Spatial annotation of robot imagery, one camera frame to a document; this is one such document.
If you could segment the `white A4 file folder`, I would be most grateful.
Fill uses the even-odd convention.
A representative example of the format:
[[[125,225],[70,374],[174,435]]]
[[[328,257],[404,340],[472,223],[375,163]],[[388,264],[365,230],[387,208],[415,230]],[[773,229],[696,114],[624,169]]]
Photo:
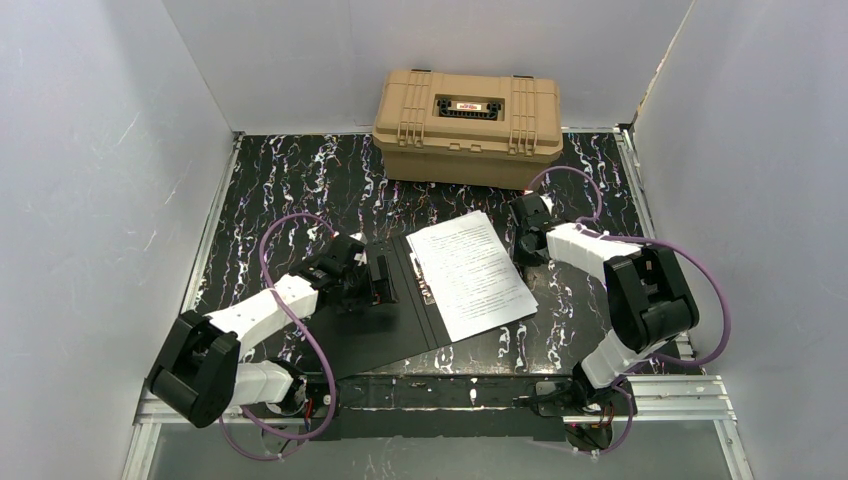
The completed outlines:
[[[315,313],[307,322],[338,379],[456,343],[447,335],[407,236],[383,240],[393,252],[397,303],[340,316]]]

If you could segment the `printed paper sheet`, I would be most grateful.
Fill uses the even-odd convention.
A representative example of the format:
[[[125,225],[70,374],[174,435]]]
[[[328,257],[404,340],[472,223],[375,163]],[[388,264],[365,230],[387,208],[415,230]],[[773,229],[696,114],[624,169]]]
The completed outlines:
[[[499,328],[538,311],[489,217],[472,211],[406,240],[451,341]]]

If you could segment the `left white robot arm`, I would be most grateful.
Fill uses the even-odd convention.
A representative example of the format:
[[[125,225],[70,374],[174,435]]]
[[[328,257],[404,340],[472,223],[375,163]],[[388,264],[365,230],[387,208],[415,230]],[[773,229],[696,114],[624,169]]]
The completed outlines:
[[[180,313],[145,379],[166,405],[203,428],[232,407],[273,405],[309,417],[312,376],[282,359],[246,356],[260,343],[315,313],[363,313],[396,302],[389,261],[360,234],[335,237],[273,286],[222,310]]]

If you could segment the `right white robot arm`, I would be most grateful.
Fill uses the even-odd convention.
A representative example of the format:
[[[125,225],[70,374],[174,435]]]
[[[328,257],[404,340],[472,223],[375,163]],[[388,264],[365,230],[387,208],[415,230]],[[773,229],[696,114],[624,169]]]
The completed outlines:
[[[606,289],[611,330],[572,370],[574,388],[582,395],[610,388],[631,367],[698,325],[698,308],[672,249],[616,241],[556,220],[537,193],[512,200],[510,209],[517,264],[566,263]]]

